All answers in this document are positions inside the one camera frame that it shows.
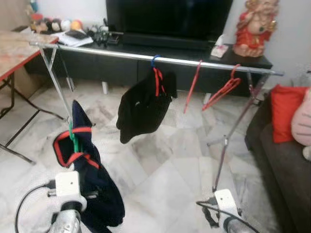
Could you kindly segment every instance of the black cloth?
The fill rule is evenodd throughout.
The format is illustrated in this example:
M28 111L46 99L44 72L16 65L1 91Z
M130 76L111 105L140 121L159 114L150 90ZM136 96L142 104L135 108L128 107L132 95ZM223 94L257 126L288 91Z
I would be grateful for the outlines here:
M156 97L155 71L152 69L144 80L122 96L117 121L122 143L129 142L134 136L152 133L160 126L172 97L177 98L175 74L163 75L159 84L159 96Z
M91 142L91 121L83 111L77 101L72 104L73 129L79 129L75 133L79 144L82 144L83 153L90 155L90 162L80 156L74 160L74 168L80 174L81 194L98 191L99 196L95 199L87 200L87 207L81 213L82 222L93 233L109 233L107 226L118 226L123 222L125 209L120 192L110 178L107 170L101 164L101 159L97 148ZM61 166L67 163L70 157L74 156L73 142L68 132L60 134L54 141L53 147L56 157Z

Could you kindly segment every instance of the red hanger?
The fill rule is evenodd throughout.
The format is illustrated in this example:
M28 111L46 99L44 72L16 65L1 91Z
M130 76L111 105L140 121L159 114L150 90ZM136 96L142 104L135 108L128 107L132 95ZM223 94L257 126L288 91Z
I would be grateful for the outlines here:
M232 72L231 72L231 78L230 80L215 94L213 95L209 101L203 106L202 111L206 110L207 108L214 105L218 100L220 100L223 96L225 96L227 93L232 91L234 88L236 88L240 83L240 78L234 78L235 71L237 67L239 67L240 64L237 64Z
M189 91L188 96L187 96L187 101L186 101L184 113L186 113L186 110L187 110L187 108L188 108L188 104L189 104L189 102L190 102L190 98L191 98L191 95L192 95L194 86L195 86L195 84L196 84L196 81L198 80L199 71L200 71L200 68L201 68L201 63L202 63L202 60L199 62L198 67L196 68L196 73L195 73L195 75L194 75L194 77L193 77L192 85L191 85L190 91Z

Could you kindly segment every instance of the statue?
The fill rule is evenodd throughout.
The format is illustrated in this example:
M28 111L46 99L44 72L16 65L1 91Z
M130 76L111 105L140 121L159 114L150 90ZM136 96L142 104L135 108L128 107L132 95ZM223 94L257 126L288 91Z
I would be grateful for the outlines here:
M243 57L260 57L264 41L269 41L276 30L274 18L278 13L278 0L247 0L246 8L247 12L240 15L233 50Z

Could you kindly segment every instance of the sofa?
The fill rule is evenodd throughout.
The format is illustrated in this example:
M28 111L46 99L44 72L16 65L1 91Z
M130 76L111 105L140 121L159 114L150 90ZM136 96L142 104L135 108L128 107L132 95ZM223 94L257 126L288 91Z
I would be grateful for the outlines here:
M311 233L311 163L298 142L273 142L270 95L254 115L245 142L262 171L282 232Z

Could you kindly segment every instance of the power cord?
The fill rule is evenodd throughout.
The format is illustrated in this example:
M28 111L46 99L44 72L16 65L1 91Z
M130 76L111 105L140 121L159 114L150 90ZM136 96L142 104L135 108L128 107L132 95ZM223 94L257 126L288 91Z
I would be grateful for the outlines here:
M220 213L223 213L223 214L226 214L226 215L229 215L230 217L240 221L241 223L245 224L246 226L248 226L250 229L252 229L255 233L259 233L259 231L257 231L253 226L251 226L248 222L245 222L243 219L240 219L239 217L227 212L227 211L223 211L223 210L220 210L220 209L217 209L217 208L214 208L212 206L209 206L207 205L207 203L205 201L197 201L196 202L197 205L199 206L202 206L202 207L206 207L208 209L211 209L211 210L214 210L214 211L217 211L217 212L220 212Z
M36 190L38 190L40 188L54 189L55 188L55 180L51 180L48 183L45 183L45 184L42 184L42 185L39 185L37 187L32 188L22 198L22 200L20 201L20 203L19 203L19 205L17 207L17 211L16 211L16 215L15 215L15 232L16 233L19 233L19 231L18 231L18 216L19 216L19 212L20 212L20 209L21 209L21 206L22 206L23 202L25 201L25 199L28 197L29 194L31 194L32 192L34 192L34 191L36 191Z

